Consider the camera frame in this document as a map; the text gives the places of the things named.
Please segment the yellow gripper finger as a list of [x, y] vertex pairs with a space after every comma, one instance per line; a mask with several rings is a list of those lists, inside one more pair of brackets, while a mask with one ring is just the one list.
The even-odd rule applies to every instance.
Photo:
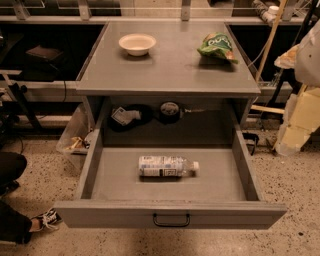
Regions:
[[320, 88], [308, 87], [299, 95], [292, 94], [286, 104], [275, 151], [283, 156], [299, 152], [312, 133], [320, 127]]

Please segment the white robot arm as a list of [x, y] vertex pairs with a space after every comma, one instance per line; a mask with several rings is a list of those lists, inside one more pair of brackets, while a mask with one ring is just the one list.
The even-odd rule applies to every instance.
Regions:
[[291, 94], [286, 103], [274, 145], [278, 154], [289, 156], [299, 152], [320, 127], [320, 20], [275, 65], [293, 68], [295, 79], [302, 83], [299, 93]]

